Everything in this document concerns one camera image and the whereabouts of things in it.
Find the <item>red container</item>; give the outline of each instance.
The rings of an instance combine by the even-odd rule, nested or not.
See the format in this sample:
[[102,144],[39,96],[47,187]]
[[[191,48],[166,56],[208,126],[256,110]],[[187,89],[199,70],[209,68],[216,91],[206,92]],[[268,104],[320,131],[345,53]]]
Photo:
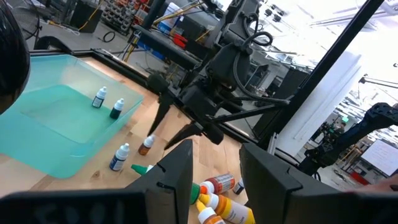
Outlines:
[[175,45],[181,47],[182,49],[185,48],[185,45],[187,44],[188,40],[183,38],[180,34],[175,34],[173,38],[173,42]]

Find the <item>white dropper bottle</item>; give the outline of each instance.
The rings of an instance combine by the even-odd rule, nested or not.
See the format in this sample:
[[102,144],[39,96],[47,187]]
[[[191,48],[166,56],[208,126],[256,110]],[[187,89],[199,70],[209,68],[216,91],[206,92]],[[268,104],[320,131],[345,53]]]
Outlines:
[[127,156],[129,155],[130,149],[129,144],[125,143],[124,145],[120,146],[120,148],[116,151],[113,159],[109,165],[109,168],[114,171],[119,171],[122,169],[123,162],[126,161]]
[[95,108],[100,108],[105,100],[105,95],[106,95],[106,86],[98,90],[91,105],[94,106]]
[[118,119],[120,116],[120,113],[122,112],[123,105],[124,105],[124,99],[120,98],[120,100],[118,100],[114,104],[113,109],[112,109],[111,113],[109,114],[109,116],[113,119]]

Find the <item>bottle cap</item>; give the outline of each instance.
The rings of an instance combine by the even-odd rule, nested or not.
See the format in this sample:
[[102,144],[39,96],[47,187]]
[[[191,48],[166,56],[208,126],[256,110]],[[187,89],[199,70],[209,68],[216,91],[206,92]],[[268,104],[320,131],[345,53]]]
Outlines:
[[199,210],[198,219],[201,224],[204,224],[206,219],[216,215],[212,208],[206,208],[200,201],[197,201],[197,209]]
[[140,166],[140,165],[137,165],[137,164],[133,164],[131,166],[131,168],[134,171],[136,171],[139,175],[144,175],[147,172],[147,169],[148,169],[147,167]]
[[216,209],[218,205],[218,196],[215,194],[208,194],[208,195],[200,194],[199,201],[204,203],[207,207]]
[[129,143],[125,143],[124,145],[120,146],[120,149],[117,151],[118,155],[121,157],[127,157],[129,152]]
[[192,183],[192,189],[191,189],[191,197],[189,200],[189,204],[193,205],[197,200],[200,195],[200,186]]
[[238,184],[239,184],[240,186],[244,187],[244,185],[243,185],[243,179],[240,179],[239,182],[238,182]]
[[98,90],[97,92],[97,97],[98,98],[105,98],[106,95],[106,86],[102,87],[101,89]]
[[144,146],[145,147],[152,147],[155,142],[155,135],[151,134],[149,137],[145,138],[144,140]]
[[114,108],[117,110],[122,110],[123,109],[123,105],[124,105],[124,99],[120,98],[120,100],[118,100],[115,104],[114,104]]
[[200,184],[200,193],[201,194],[210,194],[214,193],[214,185],[210,181],[204,181]]

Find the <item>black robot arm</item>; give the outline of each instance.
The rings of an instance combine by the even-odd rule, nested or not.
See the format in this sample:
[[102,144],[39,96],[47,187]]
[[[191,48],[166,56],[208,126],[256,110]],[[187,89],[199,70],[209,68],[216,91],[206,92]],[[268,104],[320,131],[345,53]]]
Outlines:
[[324,142],[315,149],[308,150],[299,169],[313,175],[318,168],[333,165],[341,152],[357,143],[374,130],[388,128],[398,124],[398,110],[387,103],[376,103],[370,108],[363,120],[342,134],[333,143]]

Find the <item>workbench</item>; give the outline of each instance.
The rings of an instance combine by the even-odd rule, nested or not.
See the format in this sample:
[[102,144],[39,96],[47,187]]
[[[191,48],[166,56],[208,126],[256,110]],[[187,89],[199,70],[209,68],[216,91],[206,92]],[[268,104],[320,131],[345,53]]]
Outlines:
[[[13,158],[0,154],[0,196],[5,196],[18,191],[46,191],[46,190],[73,190],[73,189],[119,189],[124,188],[140,177],[130,166],[139,164],[142,166],[154,165],[166,156],[171,150],[163,150],[167,141],[185,124],[190,122],[176,107],[171,107],[163,122],[155,131],[157,136],[154,146],[148,155],[141,156],[137,153],[138,147],[146,138],[148,130],[154,120],[159,104],[157,95],[134,83],[111,68],[103,65],[93,58],[82,58],[87,64],[109,75],[123,85],[138,92],[144,97],[144,101],[138,110],[107,144],[80,169],[73,177],[57,179],[39,170],[23,164]],[[215,145],[204,136],[194,136],[193,139],[193,181],[203,182],[209,177],[232,173],[236,181],[241,178],[239,168],[239,148],[241,143],[231,139],[227,135],[220,145]],[[109,168],[109,163],[114,153],[124,143],[130,144],[130,155],[124,163],[121,171],[115,172]],[[225,194],[227,197],[246,203],[246,192],[236,195],[232,190]],[[189,223],[199,223],[197,209],[190,208]]]

